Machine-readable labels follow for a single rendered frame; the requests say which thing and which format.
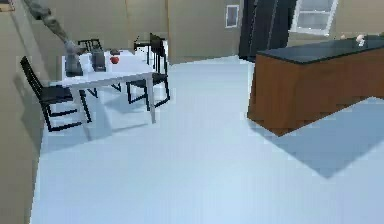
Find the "brown counter with black top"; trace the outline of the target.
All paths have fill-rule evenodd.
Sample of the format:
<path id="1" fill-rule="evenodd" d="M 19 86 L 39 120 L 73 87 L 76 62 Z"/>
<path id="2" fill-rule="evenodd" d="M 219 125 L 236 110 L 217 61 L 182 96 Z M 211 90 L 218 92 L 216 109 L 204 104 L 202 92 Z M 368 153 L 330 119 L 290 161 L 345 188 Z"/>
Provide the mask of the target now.
<path id="1" fill-rule="evenodd" d="M 259 51 L 247 118 L 277 136 L 369 97 L 384 100 L 384 37 Z"/>

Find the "black dining chair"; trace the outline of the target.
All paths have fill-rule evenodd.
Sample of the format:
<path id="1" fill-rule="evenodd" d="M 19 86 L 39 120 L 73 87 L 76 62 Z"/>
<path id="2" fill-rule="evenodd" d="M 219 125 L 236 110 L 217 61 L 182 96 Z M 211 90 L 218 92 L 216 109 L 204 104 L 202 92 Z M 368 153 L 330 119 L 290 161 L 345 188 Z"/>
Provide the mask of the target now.
<path id="1" fill-rule="evenodd" d="M 149 65 L 149 50 L 150 50 L 150 43 L 149 42 L 139 42 L 138 41 L 139 36 L 137 36 L 136 40 L 134 41 L 134 51 L 137 51 L 139 47 L 146 47 L 147 48 L 147 64 Z"/>
<path id="2" fill-rule="evenodd" d="M 74 122 L 60 126 L 52 126 L 50 122 L 51 117 L 59 117 L 77 112 L 77 109 L 62 112 L 51 111 L 51 105 L 70 102 L 73 100 L 73 96 L 71 94 L 70 89 L 68 87 L 63 87 L 62 85 L 43 86 L 39 78 L 34 73 L 32 66 L 26 56 L 22 57 L 22 59 L 20 60 L 20 65 L 23 69 L 24 75 L 26 76 L 31 89 L 33 90 L 39 101 L 45 119 L 45 123 L 49 132 L 62 131 L 68 128 L 81 125 L 81 122 Z"/>
<path id="3" fill-rule="evenodd" d="M 155 103 L 154 104 L 155 107 L 159 107 L 170 100 L 170 91 L 169 91 L 169 83 L 168 83 L 167 55 L 166 55 L 163 41 L 164 41 L 164 38 L 161 38 L 155 34 L 150 34 L 150 41 L 147 44 L 147 46 L 149 47 L 149 51 L 154 54 L 155 72 L 152 74 L 153 85 L 158 85 L 158 84 L 163 83 L 164 88 L 165 88 L 165 92 L 166 92 L 166 98 L 164 100 L 159 101 L 158 103 Z M 141 96 L 133 99 L 132 95 L 131 95 L 131 86 L 142 88 L 144 93 Z M 127 94 L 128 94 L 127 99 L 128 99 L 129 104 L 132 104 L 136 101 L 144 99 L 145 103 L 146 103 L 147 110 L 150 110 L 145 80 L 127 82 L 126 87 L 127 87 Z"/>
<path id="4" fill-rule="evenodd" d="M 84 52 L 91 52 L 94 49 L 100 49 L 102 50 L 102 45 L 99 39 L 93 38 L 93 39 L 85 39 L 85 40 L 79 40 L 78 45 L 83 49 Z M 88 92 L 94 96 L 98 97 L 98 92 L 96 88 L 89 89 Z"/>

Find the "white dining table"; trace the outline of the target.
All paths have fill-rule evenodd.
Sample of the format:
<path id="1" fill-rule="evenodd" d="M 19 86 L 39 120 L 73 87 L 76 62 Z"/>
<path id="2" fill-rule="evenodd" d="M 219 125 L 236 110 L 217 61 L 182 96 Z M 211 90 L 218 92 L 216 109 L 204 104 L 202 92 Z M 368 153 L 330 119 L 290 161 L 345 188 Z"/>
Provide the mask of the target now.
<path id="1" fill-rule="evenodd" d="M 81 64 L 83 75 L 74 77 L 69 77 L 66 74 L 66 57 L 63 56 L 61 58 L 61 78 L 57 82 L 53 82 L 53 85 L 62 85 L 63 87 L 68 87 L 70 89 L 74 103 L 76 105 L 76 109 L 80 112 L 82 127 L 88 140 L 91 140 L 92 137 L 90 135 L 90 128 L 89 124 L 87 123 L 87 115 L 81 102 L 79 90 L 99 88 L 117 83 L 145 80 L 151 121 L 152 123 L 156 122 L 152 78 L 152 73 L 154 70 L 144 61 L 142 61 L 138 56 L 135 56 L 132 53 L 122 53 L 119 56 L 119 62 L 117 64 L 113 64 L 110 61 L 111 55 L 109 52 L 105 52 L 104 55 L 106 70 L 103 72 L 94 71 L 91 63 L 90 53 L 81 55 L 79 62 Z"/>

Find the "small white framed picture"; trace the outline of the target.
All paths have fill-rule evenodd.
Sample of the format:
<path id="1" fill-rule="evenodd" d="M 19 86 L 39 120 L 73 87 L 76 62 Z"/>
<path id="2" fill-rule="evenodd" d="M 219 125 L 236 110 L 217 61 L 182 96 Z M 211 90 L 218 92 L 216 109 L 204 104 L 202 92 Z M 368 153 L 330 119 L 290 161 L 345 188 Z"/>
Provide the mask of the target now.
<path id="1" fill-rule="evenodd" d="M 226 6 L 226 28 L 235 28 L 238 25 L 239 6 L 227 5 Z"/>

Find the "dark grey container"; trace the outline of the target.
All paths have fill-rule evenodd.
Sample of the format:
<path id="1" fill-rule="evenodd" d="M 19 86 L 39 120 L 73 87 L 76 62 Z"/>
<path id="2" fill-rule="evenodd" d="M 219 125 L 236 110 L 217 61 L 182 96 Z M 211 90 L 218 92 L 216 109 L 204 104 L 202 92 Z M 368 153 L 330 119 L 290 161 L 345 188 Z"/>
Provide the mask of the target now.
<path id="1" fill-rule="evenodd" d="M 101 49 L 93 49 L 91 51 L 91 62 L 95 72 L 105 72 L 105 55 Z"/>

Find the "black fridge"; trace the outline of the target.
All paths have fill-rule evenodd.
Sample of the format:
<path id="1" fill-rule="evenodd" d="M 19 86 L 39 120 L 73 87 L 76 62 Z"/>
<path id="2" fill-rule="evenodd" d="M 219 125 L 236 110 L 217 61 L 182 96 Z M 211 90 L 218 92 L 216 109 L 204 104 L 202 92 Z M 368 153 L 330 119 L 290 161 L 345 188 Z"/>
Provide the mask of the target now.
<path id="1" fill-rule="evenodd" d="M 287 46 L 297 0 L 244 0 L 238 56 L 254 62 L 258 51 Z"/>

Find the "grey box on table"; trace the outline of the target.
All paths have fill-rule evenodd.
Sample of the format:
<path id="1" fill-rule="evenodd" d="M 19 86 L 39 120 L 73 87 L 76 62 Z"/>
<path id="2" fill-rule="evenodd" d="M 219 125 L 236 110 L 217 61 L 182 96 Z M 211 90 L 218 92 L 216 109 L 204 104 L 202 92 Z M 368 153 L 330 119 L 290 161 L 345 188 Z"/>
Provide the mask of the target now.
<path id="1" fill-rule="evenodd" d="M 83 70 L 78 54 L 68 54 L 65 56 L 65 72 L 68 77 L 83 75 Z"/>

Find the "white framed window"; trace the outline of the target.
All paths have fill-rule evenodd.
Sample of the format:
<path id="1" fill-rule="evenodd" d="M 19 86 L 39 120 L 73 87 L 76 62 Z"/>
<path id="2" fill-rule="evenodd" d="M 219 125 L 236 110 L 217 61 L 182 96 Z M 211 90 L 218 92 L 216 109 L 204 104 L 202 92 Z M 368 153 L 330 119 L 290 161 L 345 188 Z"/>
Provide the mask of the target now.
<path id="1" fill-rule="evenodd" d="M 338 0 L 297 0 L 291 32 L 328 36 Z"/>

